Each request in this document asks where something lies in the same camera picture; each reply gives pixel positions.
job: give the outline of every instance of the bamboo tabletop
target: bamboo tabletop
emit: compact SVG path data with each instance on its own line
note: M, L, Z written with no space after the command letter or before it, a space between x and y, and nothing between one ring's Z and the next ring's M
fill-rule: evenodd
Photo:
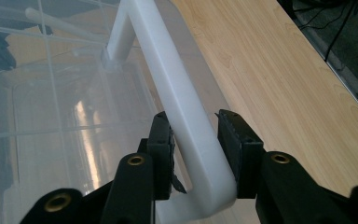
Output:
M276 0L172 0L231 110L323 187L358 185L358 103ZM257 223L237 201L201 223Z

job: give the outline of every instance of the white plastic handle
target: white plastic handle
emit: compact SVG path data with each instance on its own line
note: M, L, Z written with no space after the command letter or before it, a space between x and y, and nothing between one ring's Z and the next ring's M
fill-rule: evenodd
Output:
M161 223L209 217L232 205L234 175L153 0L122 0L105 67L124 62L135 34L172 125L193 189L157 203Z

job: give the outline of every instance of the black cable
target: black cable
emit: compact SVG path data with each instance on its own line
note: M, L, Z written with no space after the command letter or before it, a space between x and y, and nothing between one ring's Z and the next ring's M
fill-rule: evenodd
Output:
M347 0L299 0L313 7L338 7Z
M334 36L333 41L330 43L330 45L329 45L329 47L328 47L328 49L327 49L327 52L326 52L326 54L325 54L325 56L324 56L324 61L325 61L325 62L327 62L327 58L328 58L328 55L330 54L331 48L332 48L333 45L336 43L336 41L337 41L339 35L341 34L342 30L344 29L344 26L345 26L345 24L347 23L348 18L350 17L351 12L352 12L352 10L353 10L355 4L356 4L356 1L353 1L353 4L351 5L350 10L348 11L347 16L345 17L344 22L342 22L341 27L339 27L339 30L338 30L336 36Z
M313 10L317 7L305 7L305 8L299 8L299 9L295 9L293 10L294 12L303 12L303 11L310 11L310 10Z
M321 10L319 10L307 23L298 26L298 28L301 29L302 27L307 26L308 24L310 24L310 23L311 23L313 20L315 20L315 18L316 18L319 14L321 14L321 12L323 12L324 10L326 10L326 7L322 8Z
M344 6L344 7L342 8L342 10L341 10L341 13L339 13L339 16L338 16L338 17L336 17L336 18L333 19L332 21L328 22L328 23L325 24L324 26L322 26L322 27L317 27L317 26L308 26L308 25L307 25L307 26L301 27L300 30L303 30L303 29L305 29L305 28L312 28L312 29L316 29L316 30L322 30L322 29L326 28L328 25L330 25L331 23L333 23L333 22L339 20L339 19L342 17L342 15L344 14L344 11L345 11L345 8L347 7L347 5L348 5L348 4L345 4L345 6Z

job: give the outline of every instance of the gray floor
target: gray floor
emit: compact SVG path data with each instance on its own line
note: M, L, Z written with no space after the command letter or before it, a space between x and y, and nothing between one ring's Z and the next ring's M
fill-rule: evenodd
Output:
M342 3L337 7L317 7L296 12L311 7L305 2L308 1L293 0L296 14L294 21L299 27L306 25L302 32L320 52L321 57L325 58L329 45L333 42L353 3L358 3L358 0L341 1ZM353 6L326 61L358 100L358 8L356 9L356 5Z

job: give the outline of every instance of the clear plastic bin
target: clear plastic bin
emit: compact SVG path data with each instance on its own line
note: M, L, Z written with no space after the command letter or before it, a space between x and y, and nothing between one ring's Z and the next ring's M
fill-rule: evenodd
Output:
M112 180L163 110L136 40L120 69L102 67L118 1L64 3L0 1L0 223L18 223L52 190L88 194ZM213 75L173 4L156 3L217 124L228 106ZM29 8L53 23L30 20Z

